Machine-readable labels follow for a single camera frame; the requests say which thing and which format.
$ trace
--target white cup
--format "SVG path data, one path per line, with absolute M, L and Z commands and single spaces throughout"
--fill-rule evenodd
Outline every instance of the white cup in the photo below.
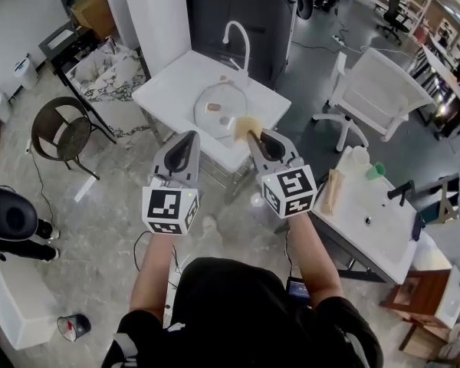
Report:
M 366 166 L 370 163 L 370 155 L 362 146 L 356 146 L 353 149 L 353 159 L 358 166 Z

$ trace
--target green cup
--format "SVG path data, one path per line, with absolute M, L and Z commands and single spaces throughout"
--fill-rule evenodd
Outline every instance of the green cup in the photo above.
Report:
M 386 173 L 385 166 L 382 163 L 376 163 L 373 165 L 368 172 L 366 172 L 366 178 L 371 181 L 384 176 Z

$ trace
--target gray floor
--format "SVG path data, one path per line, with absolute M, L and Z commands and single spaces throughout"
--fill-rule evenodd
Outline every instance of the gray floor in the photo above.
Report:
M 339 17 L 350 30 L 345 35 L 352 48 L 370 42 L 378 48 L 396 48 L 375 32 L 375 17 L 369 8 L 345 1 Z M 340 28 L 333 15 L 318 12 L 308 22 L 298 21 L 295 41 L 337 48 L 330 39 Z M 359 55 L 352 51 L 347 54 L 350 66 Z M 316 175 L 325 173 L 338 158 L 333 152 L 338 127 L 329 123 L 312 127 L 308 123 L 327 98 L 328 77 L 335 57 L 324 50 L 308 50 L 294 44 L 290 64 L 278 85 L 278 92 L 292 101 L 279 129 L 298 145 Z M 36 205 L 44 218 L 49 216 L 48 207 L 40 197 L 41 186 L 31 156 L 25 155 L 25 143 L 35 114 L 47 101 L 60 95 L 68 95 L 68 90 L 48 70 L 43 70 L 37 87 L 22 92 L 15 102 L 13 116 L 2 131 L 0 142 L 0 184 L 15 187 Z M 387 176 L 395 184 L 407 179 L 425 182 L 450 173 L 453 156 L 460 147 L 460 137 L 436 142 L 430 130 L 423 128 L 414 116 L 388 143 L 381 143 L 374 133 L 366 131 L 372 159 L 385 163 Z M 357 138 L 349 136 L 347 144 L 357 144 Z M 136 277 L 133 243 L 145 230 L 140 215 L 142 186 L 156 150 L 150 132 L 144 133 L 128 150 L 94 133 L 82 160 L 99 174 L 100 181 L 94 183 L 79 203 L 74 201 L 74 196 L 88 175 L 79 169 L 69 172 L 62 163 L 36 156 L 44 193 L 53 205 L 55 223 L 62 232 L 61 239 L 54 243 L 62 250 L 61 258 L 52 264 L 37 263 L 37 267 L 62 311 L 86 314 L 92 331 L 76 343 L 68 343 L 56 333 L 50 343 L 22 351 L 14 351 L 6 339 L 2 339 L 2 347 L 16 367 L 100 365 L 120 318 L 127 312 Z M 273 233 L 269 214 L 250 206 L 249 199 L 255 188 L 250 186 L 232 205 L 226 206 L 220 186 L 203 173 L 200 181 L 204 193 L 202 207 L 192 235 L 179 238 L 176 243 L 179 260 L 187 264 L 192 258 L 208 253 L 234 258 L 270 269 L 285 282 L 289 264 L 283 253 L 284 239 Z M 221 240 L 200 237 L 201 218 L 208 213 L 218 220 Z M 148 238 L 138 244 L 139 260 Z M 293 247 L 290 251 L 293 258 Z M 299 276 L 296 268 L 294 274 Z M 424 365 L 423 361 L 398 351 L 409 325 L 378 307 L 389 290 L 386 285 L 343 280 L 343 286 L 346 296 L 377 334 L 385 353 L 385 366 Z

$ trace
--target marble pattern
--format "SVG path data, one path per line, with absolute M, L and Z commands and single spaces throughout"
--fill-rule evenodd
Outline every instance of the marble pattern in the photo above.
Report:
M 146 82 L 135 51 L 104 44 L 72 68 L 67 77 L 121 143 L 130 145 L 136 135 L 149 129 L 131 97 Z
M 38 85 L 23 91 L 13 105 L 13 114 L 2 131 L 0 141 L 0 184 L 14 187 L 31 200 L 38 214 L 48 219 L 49 210 L 40 196 L 41 185 L 24 145 L 30 137 L 32 121 L 39 109 L 54 97 L 70 95 L 69 90 L 48 70 L 43 70 Z M 100 181 L 79 203 L 74 197 L 89 176 L 72 165 L 35 156 L 44 180 L 44 194 L 51 202 L 54 223 L 61 238 L 52 245 L 61 249 L 61 257 L 51 263 L 36 262 L 44 282 L 65 314 L 83 313 L 92 323 L 92 331 L 75 343 L 57 332 L 49 343 L 16 351 L 5 337 L 1 346 L 17 368 L 99 367 L 112 341 L 120 318 L 127 312 L 130 292 L 136 278 L 133 243 L 145 226 L 140 215 L 141 187 L 146 184 L 154 154 L 158 150 L 150 131 L 140 133 L 126 149 L 110 143 L 94 132 L 82 152 L 82 162 L 100 176 Z M 276 218 L 258 212 L 250 204 L 256 187 L 250 185 L 231 205 L 223 202 L 224 190 L 205 173 L 200 173 L 201 208 L 193 222 L 191 235 L 176 240 L 179 263 L 213 255 L 234 258 L 272 270 L 283 282 L 289 272 L 284 256 L 284 239 L 273 233 Z M 213 214 L 221 235 L 202 236 L 202 217 Z M 149 236 L 136 247 L 139 261 Z M 289 252 L 299 276 L 293 247 Z M 342 280 L 346 296 L 370 322 L 382 344 L 386 367 L 421 367 L 424 362 L 398 351 L 409 329 L 395 314 L 378 307 L 388 291 L 379 284 Z M 168 300 L 173 297 L 169 290 Z

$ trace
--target cardboard box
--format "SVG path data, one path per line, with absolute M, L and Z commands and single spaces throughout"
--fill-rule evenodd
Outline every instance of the cardboard box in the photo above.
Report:
M 94 30 L 99 40 L 112 35 L 116 29 L 107 0 L 77 0 L 71 11 L 78 24 Z

